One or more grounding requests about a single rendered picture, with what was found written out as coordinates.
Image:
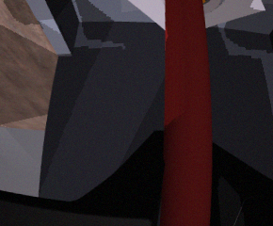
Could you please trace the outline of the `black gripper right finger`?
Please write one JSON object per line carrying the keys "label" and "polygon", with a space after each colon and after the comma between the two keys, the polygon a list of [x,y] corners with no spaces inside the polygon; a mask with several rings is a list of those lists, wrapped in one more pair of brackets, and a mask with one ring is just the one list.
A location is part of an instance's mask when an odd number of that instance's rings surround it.
{"label": "black gripper right finger", "polygon": [[211,226],[273,226],[273,180],[212,142]]}

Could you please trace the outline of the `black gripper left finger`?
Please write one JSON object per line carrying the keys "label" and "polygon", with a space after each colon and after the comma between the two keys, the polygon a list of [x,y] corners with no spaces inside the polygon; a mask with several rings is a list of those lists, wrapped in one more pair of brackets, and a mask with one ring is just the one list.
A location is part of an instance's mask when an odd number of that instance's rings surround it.
{"label": "black gripper left finger", "polygon": [[0,226],[156,226],[162,203],[164,131],[79,200],[0,191]]}

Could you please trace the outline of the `dark red peg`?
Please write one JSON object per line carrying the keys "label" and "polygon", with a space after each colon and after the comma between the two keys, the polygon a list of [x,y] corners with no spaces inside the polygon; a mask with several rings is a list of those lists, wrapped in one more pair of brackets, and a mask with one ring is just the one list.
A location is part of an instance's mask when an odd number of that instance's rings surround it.
{"label": "dark red peg", "polygon": [[166,0],[159,226],[211,226],[212,91],[203,0]]}

